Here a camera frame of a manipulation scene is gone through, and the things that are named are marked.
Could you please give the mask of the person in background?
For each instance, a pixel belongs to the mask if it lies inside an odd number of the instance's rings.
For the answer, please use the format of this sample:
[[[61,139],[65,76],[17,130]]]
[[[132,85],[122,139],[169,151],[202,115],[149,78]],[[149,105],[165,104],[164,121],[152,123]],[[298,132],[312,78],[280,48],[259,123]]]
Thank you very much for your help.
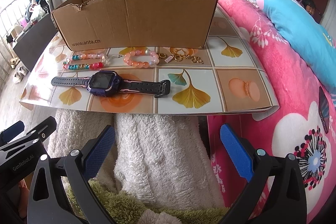
[[[299,4],[311,15],[315,13],[315,2],[313,0],[300,0]]]

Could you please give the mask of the green shaggy cloth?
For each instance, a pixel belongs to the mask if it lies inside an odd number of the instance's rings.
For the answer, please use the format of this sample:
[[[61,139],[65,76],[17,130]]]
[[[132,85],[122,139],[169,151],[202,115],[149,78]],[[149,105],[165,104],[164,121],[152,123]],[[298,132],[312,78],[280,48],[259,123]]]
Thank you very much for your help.
[[[178,210],[146,206],[125,191],[113,193],[96,179],[89,186],[117,223],[219,223],[228,208]]]

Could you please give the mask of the white fluffy towel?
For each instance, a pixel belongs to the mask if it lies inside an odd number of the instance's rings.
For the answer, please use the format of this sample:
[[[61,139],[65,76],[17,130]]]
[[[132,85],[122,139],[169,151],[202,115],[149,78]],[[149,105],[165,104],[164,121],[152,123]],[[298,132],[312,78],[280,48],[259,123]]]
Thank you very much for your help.
[[[58,110],[55,119],[51,157],[83,148],[107,125],[115,128],[115,143],[93,178],[109,191],[125,191],[152,207],[225,207],[197,117]]]

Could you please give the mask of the dark side table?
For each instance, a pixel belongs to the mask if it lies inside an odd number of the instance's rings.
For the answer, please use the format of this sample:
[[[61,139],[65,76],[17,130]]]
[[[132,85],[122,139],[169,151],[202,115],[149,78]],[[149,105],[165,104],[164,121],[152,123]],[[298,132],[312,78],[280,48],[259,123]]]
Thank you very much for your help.
[[[31,72],[57,29],[50,14],[46,14],[16,40],[13,48],[23,65]]]

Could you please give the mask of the blue pillow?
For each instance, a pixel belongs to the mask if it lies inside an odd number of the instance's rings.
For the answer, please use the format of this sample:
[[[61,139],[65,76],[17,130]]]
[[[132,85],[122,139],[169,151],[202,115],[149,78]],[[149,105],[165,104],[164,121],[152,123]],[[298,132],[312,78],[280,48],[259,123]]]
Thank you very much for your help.
[[[256,0],[279,34],[335,93],[335,40],[296,0]]]

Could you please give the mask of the purple black smart watch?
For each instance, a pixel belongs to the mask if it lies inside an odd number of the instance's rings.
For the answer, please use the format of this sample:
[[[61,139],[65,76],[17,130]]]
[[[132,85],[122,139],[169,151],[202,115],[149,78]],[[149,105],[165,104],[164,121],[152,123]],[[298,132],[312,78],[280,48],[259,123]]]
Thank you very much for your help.
[[[52,86],[79,87],[99,97],[112,97],[118,93],[147,94],[160,98],[170,93],[170,80],[159,82],[122,78],[115,71],[98,71],[91,77],[54,77]]]

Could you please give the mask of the pink floral blanket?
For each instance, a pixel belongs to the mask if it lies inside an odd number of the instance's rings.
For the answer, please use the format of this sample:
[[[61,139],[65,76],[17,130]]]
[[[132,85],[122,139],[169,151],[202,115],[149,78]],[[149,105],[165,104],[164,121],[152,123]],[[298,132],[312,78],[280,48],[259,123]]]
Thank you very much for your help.
[[[292,153],[297,157],[305,183],[307,221],[315,223],[335,188],[335,108],[329,107],[329,125],[323,126],[318,110],[321,83],[262,10],[247,0],[219,0],[219,6],[259,58],[280,105],[260,121],[250,114],[208,118],[211,165],[224,204],[230,207],[246,184],[219,136],[221,126],[227,123],[270,155]]]

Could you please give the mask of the brown cardboard box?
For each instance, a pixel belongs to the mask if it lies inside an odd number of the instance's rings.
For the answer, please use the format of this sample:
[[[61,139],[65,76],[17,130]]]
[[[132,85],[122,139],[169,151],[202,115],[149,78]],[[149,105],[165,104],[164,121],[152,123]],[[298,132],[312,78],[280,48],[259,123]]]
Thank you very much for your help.
[[[205,46],[218,0],[67,0],[52,12],[73,51]]]

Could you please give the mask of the patterned tile table mat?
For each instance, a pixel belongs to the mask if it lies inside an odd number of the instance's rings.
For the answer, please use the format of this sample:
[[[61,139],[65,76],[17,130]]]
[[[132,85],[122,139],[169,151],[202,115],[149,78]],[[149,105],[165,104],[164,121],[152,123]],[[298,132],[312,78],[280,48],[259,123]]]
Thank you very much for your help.
[[[27,80],[20,97],[26,108],[47,106],[57,109],[142,114],[242,114],[263,119],[276,112],[279,103],[259,59],[229,16],[217,8],[206,46],[201,50],[157,47],[159,63],[153,68],[135,68],[124,62],[130,47],[80,52],[72,62],[60,35],[46,47]],[[114,59],[112,55],[122,55]],[[56,77],[91,77],[92,66],[104,68],[122,78],[159,82],[170,80],[167,96],[119,93],[98,97],[79,87],[56,87]]]

